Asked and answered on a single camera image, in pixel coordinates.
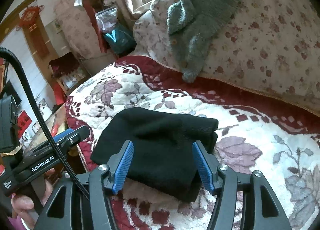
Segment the left hand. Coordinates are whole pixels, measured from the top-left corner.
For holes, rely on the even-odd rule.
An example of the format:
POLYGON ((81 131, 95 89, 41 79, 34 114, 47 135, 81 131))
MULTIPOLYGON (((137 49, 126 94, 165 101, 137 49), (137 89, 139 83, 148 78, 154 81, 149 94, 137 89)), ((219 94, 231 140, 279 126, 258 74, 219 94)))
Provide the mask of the left hand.
MULTIPOLYGON (((43 205, 46 204, 49 199, 52 191, 53 185, 48 181, 48 177, 55 173, 55 169, 52 168, 44 174, 46 191, 41 199, 43 205)), ((19 223, 16 223, 17 229, 34 229, 36 220, 33 219, 30 215, 30 211, 34 208, 34 203, 30 197, 25 195, 14 195, 11 198, 12 206, 12 221, 16 220, 19 223)))

